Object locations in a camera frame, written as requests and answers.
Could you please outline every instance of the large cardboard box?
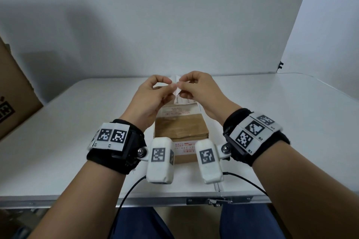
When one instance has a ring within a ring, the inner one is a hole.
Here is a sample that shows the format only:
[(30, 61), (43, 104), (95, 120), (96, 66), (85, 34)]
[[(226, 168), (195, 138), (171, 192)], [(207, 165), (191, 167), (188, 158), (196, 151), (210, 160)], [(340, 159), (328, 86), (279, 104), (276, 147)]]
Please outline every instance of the large cardboard box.
[(0, 38), (0, 140), (42, 107)]
[(155, 121), (154, 137), (169, 137), (175, 145), (174, 163), (196, 162), (195, 143), (209, 131), (198, 104), (165, 105)]

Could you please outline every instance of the black cable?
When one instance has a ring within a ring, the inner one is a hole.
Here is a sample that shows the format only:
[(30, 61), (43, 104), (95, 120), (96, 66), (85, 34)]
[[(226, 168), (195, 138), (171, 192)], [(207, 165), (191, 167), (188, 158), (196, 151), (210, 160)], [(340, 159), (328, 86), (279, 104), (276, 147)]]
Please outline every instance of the black cable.
[(119, 209), (118, 209), (118, 211), (117, 211), (117, 213), (116, 213), (116, 215), (115, 215), (115, 217), (114, 217), (114, 220), (113, 220), (113, 222), (112, 222), (112, 225), (111, 225), (111, 228), (110, 228), (110, 233), (108, 234), (108, 237), (107, 237), (108, 239), (111, 238), (112, 232), (116, 229), (117, 218), (118, 218), (118, 216), (119, 216), (119, 211), (121, 210), (122, 205), (123, 205), (123, 203), (125, 202), (126, 198), (127, 198), (128, 195), (131, 193), (131, 191), (136, 187), (136, 185), (139, 184), (140, 181), (142, 181), (142, 180), (145, 179), (145, 178), (146, 178), (146, 176), (143, 176), (142, 178), (140, 178), (140, 179), (131, 187), (131, 189), (127, 192), (126, 196), (123, 198), (121, 204), (119, 205)]
[(256, 187), (258, 190), (261, 190), (266, 196), (268, 196), (267, 193), (266, 193), (266, 191), (264, 191), (261, 187), (255, 185), (253, 182), (247, 180), (246, 178), (241, 177), (240, 175), (237, 175), (237, 174), (231, 173), (231, 172), (223, 172), (223, 175), (232, 175), (232, 176), (235, 176), (235, 177), (237, 177), (237, 178), (240, 178), (240, 179), (242, 179), (242, 180), (244, 180), (244, 181), (246, 181), (246, 182), (252, 184), (252, 185), (253, 185), (254, 187)]

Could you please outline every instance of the person's right hand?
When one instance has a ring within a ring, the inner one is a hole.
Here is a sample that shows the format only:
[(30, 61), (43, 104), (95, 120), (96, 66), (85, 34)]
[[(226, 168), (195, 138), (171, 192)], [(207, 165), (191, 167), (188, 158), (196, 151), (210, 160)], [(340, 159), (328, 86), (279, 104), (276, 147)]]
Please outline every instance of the person's right hand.
[(200, 103), (206, 114), (222, 126), (234, 111), (241, 108), (222, 93), (212, 76), (207, 73), (192, 71), (183, 75), (177, 82), (177, 87), (182, 90), (180, 97)]

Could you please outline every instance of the blue pants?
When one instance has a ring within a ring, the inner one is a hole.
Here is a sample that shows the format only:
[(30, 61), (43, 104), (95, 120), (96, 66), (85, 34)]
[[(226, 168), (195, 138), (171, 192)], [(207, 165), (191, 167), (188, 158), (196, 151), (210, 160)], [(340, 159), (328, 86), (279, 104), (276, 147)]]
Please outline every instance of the blue pants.
[[(219, 233), (222, 239), (285, 239), (266, 204), (223, 205)], [(112, 239), (174, 239), (151, 207), (123, 208)]]

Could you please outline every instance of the metal bolt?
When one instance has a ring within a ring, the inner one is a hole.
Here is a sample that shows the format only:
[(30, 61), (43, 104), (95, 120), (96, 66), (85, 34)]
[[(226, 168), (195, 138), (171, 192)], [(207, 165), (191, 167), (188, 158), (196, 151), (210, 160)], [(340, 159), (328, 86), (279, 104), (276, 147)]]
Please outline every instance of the metal bolt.
[(139, 158), (143, 158), (144, 156), (146, 156), (146, 154), (147, 154), (147, 151), (146, 151), (146, 149), (144, 149), (144, 148), (139, 148), (139, 149), (137, 150), (137, 156), (138, 156)]
[(224, 154), (229, 154), (229, 153), (231, 153), (231, 149), (230, 149), (229, 146), (227, 146), (227, 145), (223, 145), (222, 148), (221, 148), (221, 151), (222, 151)]

